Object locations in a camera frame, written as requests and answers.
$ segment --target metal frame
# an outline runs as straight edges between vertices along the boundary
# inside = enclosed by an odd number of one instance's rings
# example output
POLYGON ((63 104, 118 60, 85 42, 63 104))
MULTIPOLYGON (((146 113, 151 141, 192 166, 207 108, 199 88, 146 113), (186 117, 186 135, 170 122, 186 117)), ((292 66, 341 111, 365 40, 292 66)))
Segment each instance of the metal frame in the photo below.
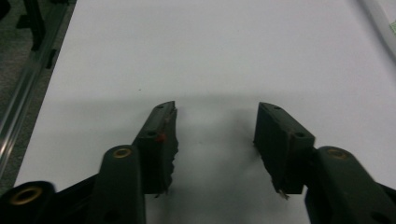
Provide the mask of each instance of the metal frame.
POLYGON ((8 104, 5 115, 0 123, 0 178, 6 169, 9 155, 16 142, 18 134, 32 100, 32 92, 52 50, 55 37, 64 19, 66 4, 56 4, 46 18, 46 35, 37 49, 31 51, 26 65, 23 67, 14 94, 8 104))
POLYGON ((40 45, 46 36, 46 26, 41 16, 37 0, 23 0, 29 19, 29 26, 33 35, 32 50, 40 49, 40 45))

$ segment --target black plastic bracket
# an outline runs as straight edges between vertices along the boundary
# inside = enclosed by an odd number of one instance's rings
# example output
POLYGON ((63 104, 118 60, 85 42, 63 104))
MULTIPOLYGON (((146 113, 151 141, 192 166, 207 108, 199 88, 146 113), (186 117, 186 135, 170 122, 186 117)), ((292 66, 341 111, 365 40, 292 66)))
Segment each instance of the black plastic bracket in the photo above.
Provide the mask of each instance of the black plastic bracket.
POLYGON ((0 198, 2 224, 146 223, 144 194, 168 190, 178 152, 175 102, 157 105, 132 145, 113 147, 97 175, 58 193, 49 182, 0 198))
POLYGON ((276 192, 300 194, 313 224, 396 223, 396 191, 374 182, 338 147, 314 149, 315 137, 277 105, 259 104, 254 143, 276 192))

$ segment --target white surface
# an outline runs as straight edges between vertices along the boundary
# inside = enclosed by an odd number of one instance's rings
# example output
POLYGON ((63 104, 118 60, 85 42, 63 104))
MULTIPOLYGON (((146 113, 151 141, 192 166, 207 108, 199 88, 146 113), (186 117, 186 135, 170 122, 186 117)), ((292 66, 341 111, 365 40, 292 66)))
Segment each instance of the white surface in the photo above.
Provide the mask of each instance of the white surface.
POLYGON ((148 223, 308 223, 252 145, 258 103, 396 188, 395 71, 352 0, 78 1, 16 184, 94 175, 176 100, 174 183, 148 223))
POLYGON ((378 4, 381 6, 388 18, 389 23, 396 21, 396 1, 393 0, 377 0, 378 4))

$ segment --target screw hole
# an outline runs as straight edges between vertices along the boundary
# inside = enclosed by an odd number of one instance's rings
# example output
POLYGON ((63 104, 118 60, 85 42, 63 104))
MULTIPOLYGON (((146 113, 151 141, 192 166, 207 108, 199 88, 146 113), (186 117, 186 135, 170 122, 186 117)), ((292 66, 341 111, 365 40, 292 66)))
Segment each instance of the screw hole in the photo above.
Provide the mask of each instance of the screw hole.
POLYGON ((383 215, 381 213, 373 212, 372 213, 372 218, 378 223, 390 224, 389 218, 387 218, 385 215, 383 215))
POLYGON ((303 134, 303 133, 296 133, 296 136, 297 136, 297 137, 305 137, 305 134, 303 134))
POLYGON ((329 148, 327 149, 327 153, 337 160, 346 160, 348 158, 348 155, 344 150, 337 148, 329 148))
POLYGON ((132 153, 132 151, 129 148, 119 148, 113 152, 113 157, 124 158, 124 157, 129 156, 131 153, 132 153))
POLYGON ((148 136, 154 136, 156 134, 157 134, 156 132, 148 132, 148 136))
POLYGON ((116 210, 110 210, 105 213, 105 216, 103 217, 103 220, 105 222, 115 222, 118 219, 120 219, 120 213, 117 212, 116 210))

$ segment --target metal rail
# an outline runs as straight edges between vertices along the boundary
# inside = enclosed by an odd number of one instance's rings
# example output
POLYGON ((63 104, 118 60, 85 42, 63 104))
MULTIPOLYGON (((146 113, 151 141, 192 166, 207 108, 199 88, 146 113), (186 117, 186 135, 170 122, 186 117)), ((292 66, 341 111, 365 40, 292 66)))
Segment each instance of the metal rail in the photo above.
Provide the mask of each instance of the metal rail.
POLYGON ((0 121, 0 178, 6 169, 9 155, 21 130, 32 92, 39 75, 50 56, 52 45, 67 10, 66 4, 56 4, 46 18, 46 35, 37 51, 31 51, 21 77, 8 104, 5 115, 0 121))

